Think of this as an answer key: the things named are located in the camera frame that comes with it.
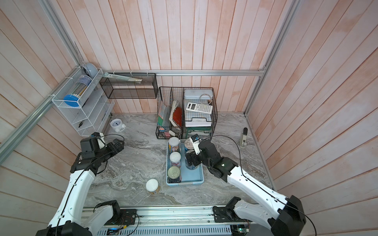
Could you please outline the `light blue plastic basket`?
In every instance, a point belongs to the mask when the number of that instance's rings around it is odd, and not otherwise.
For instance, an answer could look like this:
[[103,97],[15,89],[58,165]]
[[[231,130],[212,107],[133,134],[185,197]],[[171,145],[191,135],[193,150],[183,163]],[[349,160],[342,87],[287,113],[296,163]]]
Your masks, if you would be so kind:
[[181,154],[181,182],[180,183],[170,183],[168,180],[168,170],[171,167],[170,162],[171,150],[169,148],[169,143],[166,144],[166,170],[165,170],[165,182],[168,186],[181,186],[181,185],[198,185],[204,183],[204,174],[202,164],[198,165],[195,169],[190,169],[186,165],[186,152],[185,145],[180,144],[180,154]]

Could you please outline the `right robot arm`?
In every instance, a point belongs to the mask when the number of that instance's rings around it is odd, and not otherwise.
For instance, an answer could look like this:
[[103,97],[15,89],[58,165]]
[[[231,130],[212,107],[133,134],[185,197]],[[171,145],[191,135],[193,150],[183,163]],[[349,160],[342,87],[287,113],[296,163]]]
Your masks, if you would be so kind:
[[250,204],[239,197],[233,197],[225,207],[213,208],[216,221],[254,222],[267,228],[275,236],[301,234],[307,219],[297,197],[288,198],[263,185],[243,170],[241,162],[222,157],[210,140],[202,140],[197,135],[189,140],[194,148],[194,151],[186,154],[190,164],[203,164],[212,175],[239,188],[256,202]]

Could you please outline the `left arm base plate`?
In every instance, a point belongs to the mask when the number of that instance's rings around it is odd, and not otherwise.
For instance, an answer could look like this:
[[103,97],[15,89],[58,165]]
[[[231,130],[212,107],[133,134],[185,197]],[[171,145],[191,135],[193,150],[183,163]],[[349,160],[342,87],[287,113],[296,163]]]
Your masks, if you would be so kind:
[[120,213],[116,213],[110,220],[105,223],[105,226],[134,225],[137,219],[137,209],[121,209]]

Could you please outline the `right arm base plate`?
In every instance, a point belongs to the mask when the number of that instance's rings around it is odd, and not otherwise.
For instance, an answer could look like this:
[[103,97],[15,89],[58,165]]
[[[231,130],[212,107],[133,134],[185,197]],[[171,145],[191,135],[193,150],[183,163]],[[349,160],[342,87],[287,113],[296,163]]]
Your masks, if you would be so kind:
[[242,222],[242,223],[250,223],[246,219],[239,218],[235,212],[233,212],[231,209],[228,209],[227,207],[217,207],[214,206],[212,208],[213,215],[214,215],[214,221],[216,223],[231,223],[231,222]]

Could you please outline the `silver can blue label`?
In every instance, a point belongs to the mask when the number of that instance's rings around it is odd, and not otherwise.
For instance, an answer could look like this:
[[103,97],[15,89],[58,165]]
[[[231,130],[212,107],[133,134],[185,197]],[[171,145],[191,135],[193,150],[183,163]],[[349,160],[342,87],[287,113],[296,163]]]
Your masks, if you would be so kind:
[[196,169],[196,166],[193,165],[193,163],[191,162],[190,160],[190,157],[191,157],[191,154],[193,152],[195,152],[194,150],[194,147],[193,147],[193,144],[191,142],[191,139],[188,138],[185,142],[184,142],[184,146],[185,146],[185,162],[186,162],[186,167],[190,170],[194,170]]

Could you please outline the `silver can dark label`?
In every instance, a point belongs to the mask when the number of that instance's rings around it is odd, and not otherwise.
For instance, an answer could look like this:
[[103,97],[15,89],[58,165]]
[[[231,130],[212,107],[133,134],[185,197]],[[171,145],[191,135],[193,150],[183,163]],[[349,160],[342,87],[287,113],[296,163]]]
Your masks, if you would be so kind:
[[168,183],[180,183],[182,181],[181,169],[177,166],[172,166],[167,171]]

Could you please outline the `white lid colourful can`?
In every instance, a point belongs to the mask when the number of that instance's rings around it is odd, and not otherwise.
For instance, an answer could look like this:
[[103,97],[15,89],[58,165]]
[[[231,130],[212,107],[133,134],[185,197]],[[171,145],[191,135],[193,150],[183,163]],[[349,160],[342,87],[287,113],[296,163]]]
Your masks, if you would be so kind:
[[177,137],[171,137],[169,140],[168,140],[168,148],[169,148],[169,152],[172,153],[172,152],[180,152],[180,139],[177,138]]

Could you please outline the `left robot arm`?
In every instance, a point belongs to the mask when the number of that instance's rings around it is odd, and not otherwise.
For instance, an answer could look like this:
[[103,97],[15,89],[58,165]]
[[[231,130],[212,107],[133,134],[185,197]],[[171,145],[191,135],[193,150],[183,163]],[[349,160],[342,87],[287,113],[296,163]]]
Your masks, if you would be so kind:
[[39,230],[38,236],[95,236],[109,222],[123,223],[123,214],[116,200],[100,203],[94,213],[82,221],[82,211],[89,188],[101,172],[102,164],[124,150],[125,139],[106,143],[106,135],[95,132],[81,140],[81,152],[70,170],[69,184],[57,212],[47,228]]

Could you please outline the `white lid red can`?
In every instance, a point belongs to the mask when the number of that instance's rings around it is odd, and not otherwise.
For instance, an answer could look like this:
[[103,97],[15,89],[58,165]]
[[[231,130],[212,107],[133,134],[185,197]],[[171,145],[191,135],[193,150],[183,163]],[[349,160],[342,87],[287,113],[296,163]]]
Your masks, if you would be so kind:
[[169,163],[170,166],[176,166],[178,168],[181,167],[181,154],[178,151],[174,151],[169,156]]

